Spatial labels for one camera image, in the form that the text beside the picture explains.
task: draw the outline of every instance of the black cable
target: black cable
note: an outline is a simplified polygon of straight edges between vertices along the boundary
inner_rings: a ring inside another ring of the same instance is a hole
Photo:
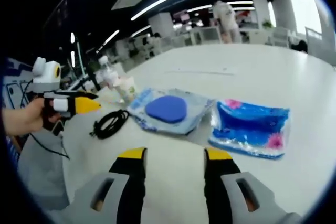
[[[33,82],[33,80],[31,79],[28,83],[27,83],[27,86],[25,87],[25,90],[23,91],[22,93],[22,98],[21,98],[21,103],[20,103],[20,108],[22,108],[22,105],[23,105],[23,98],[25,97],[25,94],[26,94],[26,91],[28,89],[28,86]]]
[[[63,154],[63,153],[61,153],[61,152],[56,152],[56,151],[53,151],[53,150],[47,148],[47,147],[44,146],[39,140],[37,140],[37,138],[34,137],[34,135],[32,135],[31,133],[30,133],[30,135],[31,135],[31,137],[36,141],[36,143],[38,143],[39,146],[41,146],[41,147],[42,147],[43,149],[45,149],[46,151],[51,152],[51,153],[58,154],[58,155],[60,155],[60,156],[66,157],[67,159],[70,160],[70,157],[69,157],[68,155],[65,155],[65,154]]]
[[[23,105],[23,98],[25,97],[25,94],[26,94],[26,91],[27,91],[27,89],[28,89],[28,86],[29,86],[29,84],[31,84],[32,82],[33,82],[33,80],[31,79],[31,80],[28,82],[28,84],[27,84],[25,90],[24,90],[23,93],[22,93],[22,98],[21,98],[20,108],[22,108],[22,105]],[[66,157],[67,159],[70,160],[70,158],[69,158],[68,155],[64,155],[63,153],[56,152],[56,151],[53,151],[53,150],[51,150],[51,149],[45,147],[45,146],[44,146],[39,140],[37,140],[36,137],[34,137],[31,133],[30,133],[29,135],[31,135],[31,137],[36,141],[36,143],[38,143],[39,146],[41,146],[41,147],[42,147],[43,149],[45,149],[46,151],[51,152],[51,153],[58,154],[58,155],[60,155],[60,156]]]
[[[99,139],[106,139],[116,134],[118,130],[125,124],[130,113],[126,110],[113,111],[105,115],[99,122],[95,121],[93,125],[93,131],[90,133],[91,136],[97,136]],[[108,121],[112,121],[109,125],[102,129],[104,124]]]

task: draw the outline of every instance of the plastic bag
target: plastic bag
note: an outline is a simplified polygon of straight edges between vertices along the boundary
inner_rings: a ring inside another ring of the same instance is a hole
[[[212,111],[209,143],[217,148],[277,159],[284,155],[290,133],[290,110],[236,100],[217,102]]]
[[[187,116],[182,122],[169,124],[152,118],[145,113],[145,107],[148,103],[165,95],[173,95],[185,100],[187,104]],[[164,90],[147,88],[136,97],[127,110],[144,130],[187,135],[198,126],[202,117],[210,110],[214,103],[214,99],[180,89]]]

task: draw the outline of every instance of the pink flower pattern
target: pink flower pattern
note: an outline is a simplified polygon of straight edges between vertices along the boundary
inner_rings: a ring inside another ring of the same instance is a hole
[[[281,133],[273,133],[268,137],[268,142],[266,144],[267,148],[271,149],[281,149],[283,147],[282,135]]]
[[[231,109],[237,109],[241,107],[242,103],[233,99],[226,99],[225,104]]]

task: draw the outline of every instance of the coiled cable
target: coiled cable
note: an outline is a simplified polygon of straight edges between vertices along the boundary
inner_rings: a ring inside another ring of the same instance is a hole
[[[113,111],[105,115],[99,122],[93,124],[91,136],[96,136],[98,139],[107,139],[114,134],[125,124],[130,113],[126,110]],[[104,129],[102,128],[106,122],[112,120]]]

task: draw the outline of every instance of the gray gripper part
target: gray gripper part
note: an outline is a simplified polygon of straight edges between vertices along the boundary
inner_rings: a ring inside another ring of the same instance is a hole
[[[120,198],[129,175],[117,173],[104,173],[97,175],[75,192],[75,199],[67,208],[59,213],[50,213],[56,223],[74,224],[116,224]],[[103,202],[102,209],[96,211],[91,208],[104,184],[112,180]]]
[[[67,99],[69,96],[64,94],[55,94],[53,92],[45,92],[43,94],[44,98],[51,98],[51,99]]]
[[[34,93],[44,93],[50,92],[54,90],[59,90],[59,82],[51,82],[51,83],[31,83],[31,86],[28,90]]]
[[[61,112],[60,114],[63,118],[70,118],[72,116],[70,112]]]
[[[290,224],[300,223],[298,214],[288,214],[280,208],[274,199],[274,193],[252,174],[235,173],[221,176],[229,196],[233,224]],[[246,190],[256,205],[256,210],[249,212],[244,195],[238,183]]]

